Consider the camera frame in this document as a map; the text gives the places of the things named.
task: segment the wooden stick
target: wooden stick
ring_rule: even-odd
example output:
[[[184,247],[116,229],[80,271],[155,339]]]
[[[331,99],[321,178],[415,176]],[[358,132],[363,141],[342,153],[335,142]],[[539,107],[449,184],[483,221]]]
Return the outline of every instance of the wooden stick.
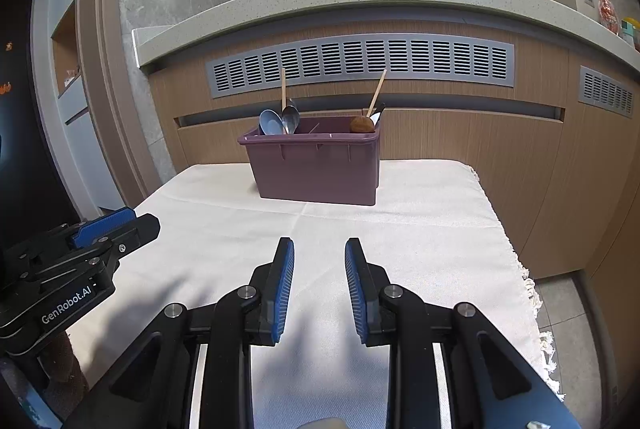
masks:
[[[280,79],[282,81],[282,110],[287,107],[287,72],[283,68],[280,71]]]
[[[376,99],[378,98],[378,93],[380,92],[380,88],[382,88],[382,83],[385,82],[386,68],[385,71],[382,72],[382,76],[380,76],[380,82],[378,83],[378,87],[376,88],[376,92],[373,94],[373,98],[371,99],[371,104],[369,104],[369,110],[367,111],[367,117],[371,116],[371,112],[373,111],[373,105],[376,103]]]

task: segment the countertop edge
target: countertop edge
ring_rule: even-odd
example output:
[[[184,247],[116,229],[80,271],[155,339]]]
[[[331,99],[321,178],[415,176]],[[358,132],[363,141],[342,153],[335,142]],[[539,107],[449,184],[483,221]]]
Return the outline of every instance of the countertop edge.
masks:
[[[466,9],[529,22],[592,44],[640,73],[640,53],[591,18],[553,0],[231,0],[196,14],[134,47],[144,66],[215,36],[281,17],[349,6],[410,4]]]

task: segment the white tablecloth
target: white tablecloth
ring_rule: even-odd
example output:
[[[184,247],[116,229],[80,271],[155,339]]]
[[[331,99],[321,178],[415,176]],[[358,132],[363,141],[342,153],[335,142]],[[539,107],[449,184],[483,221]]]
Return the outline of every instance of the white tablecloth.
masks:
[[[281,342],[252,349],[257,429],[329,416],[350,429],[384,425],[388,349],[366,348],[356,335],[349,237],[425,302],[474,303],[548,377],[517,256],[468,166],[383,161],[375,206],[265,200],[248,164],[193,166],[136,212],[158,217],[158,239],[121,261],[114,295],[68,330],[90,383],[165,304],[193,308],[246,284],[273,259],[280,236],[293,239],[295,268]]]

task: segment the screw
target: screw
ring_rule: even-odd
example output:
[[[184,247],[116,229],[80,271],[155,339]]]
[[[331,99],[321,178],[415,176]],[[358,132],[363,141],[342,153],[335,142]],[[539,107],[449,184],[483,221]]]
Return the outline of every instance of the screw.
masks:
[[[182,305],[178,303],[171,303],[164,308],[164,315],[170,319],[175,319],[182,313]]]
[[[476,309],[473,304],[469,303],[460,303],[458,305],[458,313],[463,317],[473,317],[476,315]]]
[[[402,287],[398,284],[390,284],[385,286],[385,295],[387,297],[391,297],[392,299],[398,299],[399,297],[402,297],[403,293],[404,290],[402,290]]]
[[[241,299],[251,299],[256,294],[256,290],[251,285],[244,285],[238,288],[238,297]]]

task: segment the wooden spoon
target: wooden spoon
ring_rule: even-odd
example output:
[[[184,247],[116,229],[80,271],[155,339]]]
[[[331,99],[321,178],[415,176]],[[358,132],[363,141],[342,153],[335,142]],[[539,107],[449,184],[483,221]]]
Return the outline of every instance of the wooden spoon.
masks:
[[[369,117],[371,116],[371,112],[373,111],[373,106],[378,99],[378,94],[380,93],[380,88],[382,88],[382,83],[385,81],[386,69],[382,72],[382,76],[380,76],[380,81],[378,83],[378,87],[376,88],[376,92],[373,94],[373,98],[371,99],[371,104],[369,104],[369,109],[367,110],[367,114],[365,116],[356,116],[351,123],[349,124],[349,131],[352,133],[374,133],[376,131],[376,126],[373,124],[373,120]]]

